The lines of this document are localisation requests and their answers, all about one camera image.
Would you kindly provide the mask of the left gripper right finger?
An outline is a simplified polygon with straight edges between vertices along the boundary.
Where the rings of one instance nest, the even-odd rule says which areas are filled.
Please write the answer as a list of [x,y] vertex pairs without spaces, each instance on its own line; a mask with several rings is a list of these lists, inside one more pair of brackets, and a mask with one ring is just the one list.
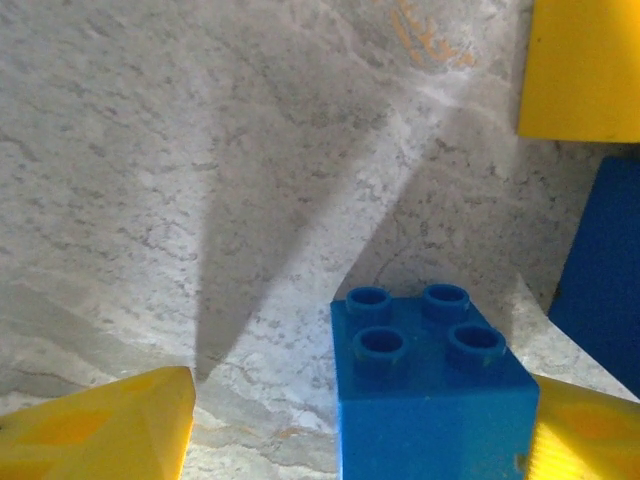
[[524,480],[640,480],[640,403],[534,377],[540,397]]

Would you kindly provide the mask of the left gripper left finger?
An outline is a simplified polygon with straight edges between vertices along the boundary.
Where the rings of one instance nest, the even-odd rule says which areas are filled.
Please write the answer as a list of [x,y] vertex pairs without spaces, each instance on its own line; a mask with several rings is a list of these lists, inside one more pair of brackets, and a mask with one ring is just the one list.
[[180,480],[194,406],[171,366],[0,416],[0,480]]

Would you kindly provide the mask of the blue lego brick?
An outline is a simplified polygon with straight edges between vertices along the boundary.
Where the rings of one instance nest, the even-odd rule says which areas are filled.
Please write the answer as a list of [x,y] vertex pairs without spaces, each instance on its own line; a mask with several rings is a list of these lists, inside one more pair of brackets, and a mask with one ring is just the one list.
[[330,305],[338,480],[524,480],[539,388],[469,294]]
[[548,316],[640,399],[639,159],[600,164]]

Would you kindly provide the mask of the yellow lego brick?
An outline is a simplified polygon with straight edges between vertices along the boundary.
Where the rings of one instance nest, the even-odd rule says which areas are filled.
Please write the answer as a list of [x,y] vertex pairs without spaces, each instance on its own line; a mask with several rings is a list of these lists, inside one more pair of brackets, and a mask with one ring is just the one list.
[[640,143],[640,0],[535,0],[518,133]]

